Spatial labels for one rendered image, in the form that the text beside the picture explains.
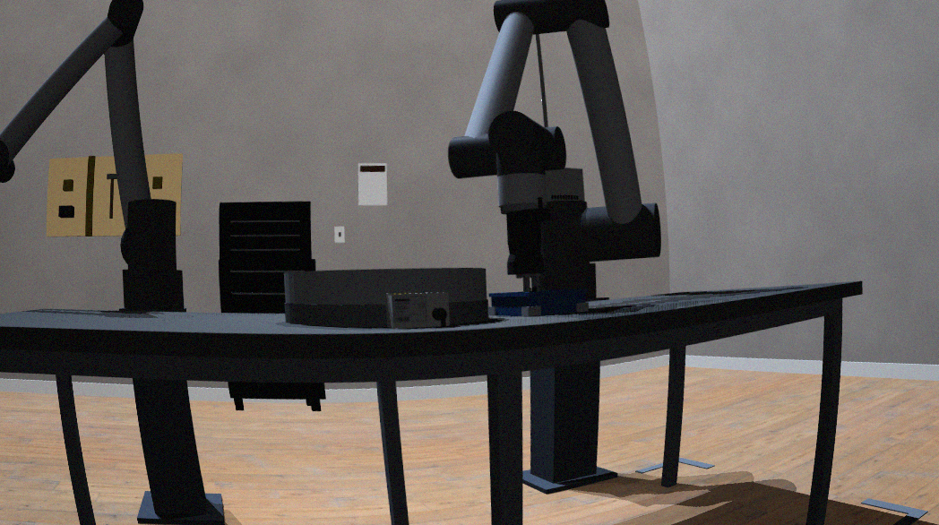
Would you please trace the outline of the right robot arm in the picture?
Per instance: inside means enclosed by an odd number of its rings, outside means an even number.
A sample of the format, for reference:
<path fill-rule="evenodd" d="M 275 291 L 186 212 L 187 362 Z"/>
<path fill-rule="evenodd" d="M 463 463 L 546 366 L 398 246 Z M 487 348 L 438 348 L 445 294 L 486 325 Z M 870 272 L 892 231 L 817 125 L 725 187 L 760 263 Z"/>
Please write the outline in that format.
<path fill-rule="evenodd" d="M 185 309 L 183 272 L 177 270 L 177 203 L 151 199 L 146 175 L 134 59 L 134 34 L 142 11 L 143 0 L 112 0 L 108 16 L 8 123 L 0 133 L 0 183 L 13 177 L 15 156 L 105 54 L 109 120 L 125 223 L 120 244 L 128 264 L 128 270 L 123 270 L 124 305 L 132 309 Z"/>

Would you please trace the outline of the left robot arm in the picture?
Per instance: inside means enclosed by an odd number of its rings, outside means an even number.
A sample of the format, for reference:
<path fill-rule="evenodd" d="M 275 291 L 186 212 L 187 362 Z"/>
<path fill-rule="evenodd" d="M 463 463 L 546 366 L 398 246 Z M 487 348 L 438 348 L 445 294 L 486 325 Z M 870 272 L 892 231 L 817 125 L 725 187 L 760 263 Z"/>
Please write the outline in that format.
<path fill-rule="evenodd" d="M 590 262 L 659 257 L 661 250 L 658 205 L 642 205 L 624 102 L 607 37 L 606 2 L 498 0 L 494 17 L 497 42 L 465 136 L 449 142 L 450 169 L 456 178 L 467 178 L 546 175 L 546 170 L 565 168 L 561 129 L 543 127 L 513 110 L 532 35 L 566 31 L 606 207 L 587 208 L 584 201 L 547 203 L 551 219 L 540 222 L 540 253 L 547 266 L 539 277 L 539 290 L 587 288 L 586 299 L 596 298 L 596 268 Z"/>

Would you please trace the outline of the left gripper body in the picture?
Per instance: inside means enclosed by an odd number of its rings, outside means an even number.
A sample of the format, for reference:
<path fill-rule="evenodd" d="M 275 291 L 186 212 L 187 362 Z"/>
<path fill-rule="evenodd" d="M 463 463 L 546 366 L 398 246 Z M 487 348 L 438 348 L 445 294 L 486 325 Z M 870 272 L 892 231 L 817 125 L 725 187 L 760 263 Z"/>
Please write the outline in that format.
<path fill-rule="evenodd" d="M 507 274 L 544 273 L 540 222 L 550 220 L 546 176 L 518 173 L 498 176 L 498 207 L 506 214 Z M 542 206 L 543 203 L 543 206 Z M 538 208 L 538 209 L 532 209 Z M 527 209 L 527 210 L 526 210 Z"/>

